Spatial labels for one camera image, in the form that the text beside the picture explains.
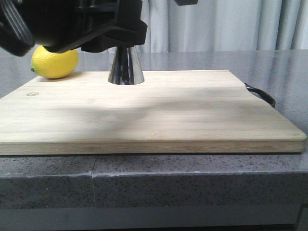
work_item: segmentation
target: wooden cutting board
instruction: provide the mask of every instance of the wooden cutting board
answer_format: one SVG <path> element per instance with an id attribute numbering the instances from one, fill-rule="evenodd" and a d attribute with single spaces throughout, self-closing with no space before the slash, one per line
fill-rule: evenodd
<path id="1" fill-rule="evenodd" d="M 231 72 L 36 77 L 0 99 L 0 154 L 302 152 L 306 135 Z"/>

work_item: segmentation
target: curtain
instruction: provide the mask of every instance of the curtain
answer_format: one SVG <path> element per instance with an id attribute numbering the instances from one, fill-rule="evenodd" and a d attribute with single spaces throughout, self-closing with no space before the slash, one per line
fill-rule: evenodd
<path id="1" fill-rule="evenodd" d="M 308 0 L 143 0 L 141 19 L 140 52 L 308 49 Z"/>

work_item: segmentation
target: lemon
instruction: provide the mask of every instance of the lemon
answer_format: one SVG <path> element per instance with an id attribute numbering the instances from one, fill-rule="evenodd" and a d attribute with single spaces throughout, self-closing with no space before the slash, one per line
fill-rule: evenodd
<path id="1" fill-rule="evenodd" d="M 51 53 L 39 46 L 32 55 L 31 70 L 39 76 L 62 78 L 73 72 L 79 62 L 76 50 L 65 53 Z"/>

